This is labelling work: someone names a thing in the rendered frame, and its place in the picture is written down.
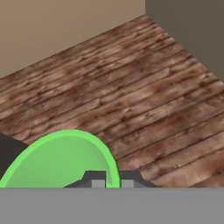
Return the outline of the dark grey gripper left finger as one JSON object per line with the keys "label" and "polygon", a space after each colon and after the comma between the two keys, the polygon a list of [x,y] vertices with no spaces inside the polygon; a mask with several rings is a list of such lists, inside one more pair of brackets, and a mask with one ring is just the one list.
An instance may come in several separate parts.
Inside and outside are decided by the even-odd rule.
{"label": "dark grey gripper left finger", "polygon": [[105,171],[85,171],[80,180],[67,185],[66,188],[105,188],[106,172]]}

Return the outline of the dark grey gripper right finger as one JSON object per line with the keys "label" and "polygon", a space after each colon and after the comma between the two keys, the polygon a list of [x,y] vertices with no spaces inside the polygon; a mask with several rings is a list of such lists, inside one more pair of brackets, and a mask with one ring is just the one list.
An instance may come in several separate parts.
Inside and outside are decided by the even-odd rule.
{"label": "dark grey gripper right finger", "polygon": [[156,187],[143,179],[139,171],[120,171],[122,188]]}

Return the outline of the green cup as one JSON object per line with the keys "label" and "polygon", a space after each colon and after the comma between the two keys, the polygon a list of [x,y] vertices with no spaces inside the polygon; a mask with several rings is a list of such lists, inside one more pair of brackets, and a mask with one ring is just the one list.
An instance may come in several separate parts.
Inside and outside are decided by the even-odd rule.
{"label": "green cup", "polygon": [[109,147],[97,136],[64,129],[41,137],[22,151],[0,179],[1,188],[63,188],[85,172],[105,172],[106,187],[119,188],[121,178]]}

